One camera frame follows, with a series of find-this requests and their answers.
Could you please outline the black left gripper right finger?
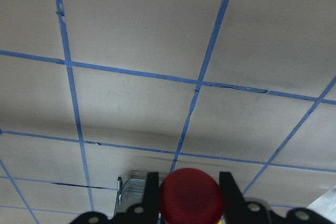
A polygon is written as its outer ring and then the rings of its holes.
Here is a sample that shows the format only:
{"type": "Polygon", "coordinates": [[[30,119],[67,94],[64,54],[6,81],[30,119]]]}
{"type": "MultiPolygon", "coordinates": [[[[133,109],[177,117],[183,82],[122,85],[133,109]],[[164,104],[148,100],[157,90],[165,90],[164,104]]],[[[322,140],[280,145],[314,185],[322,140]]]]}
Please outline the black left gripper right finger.
{"type": "Polygon", "coordinates": [[[256,198],[245,198],[230,172],[219,173],[219,187],[226,223],[270,223],[266,205],[256,198]]]}

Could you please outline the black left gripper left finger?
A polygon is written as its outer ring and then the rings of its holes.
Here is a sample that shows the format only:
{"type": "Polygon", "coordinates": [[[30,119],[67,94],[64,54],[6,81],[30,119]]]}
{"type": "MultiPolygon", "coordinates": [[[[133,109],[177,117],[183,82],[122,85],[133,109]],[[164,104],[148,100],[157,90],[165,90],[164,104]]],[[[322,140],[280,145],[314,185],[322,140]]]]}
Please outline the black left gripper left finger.
{"type": "Polygon", "coordinates": [[[127,209],[127,223],[157,223],[159,219],[159,187],[158,172],[147,173],[142,201],[127,209]]]}

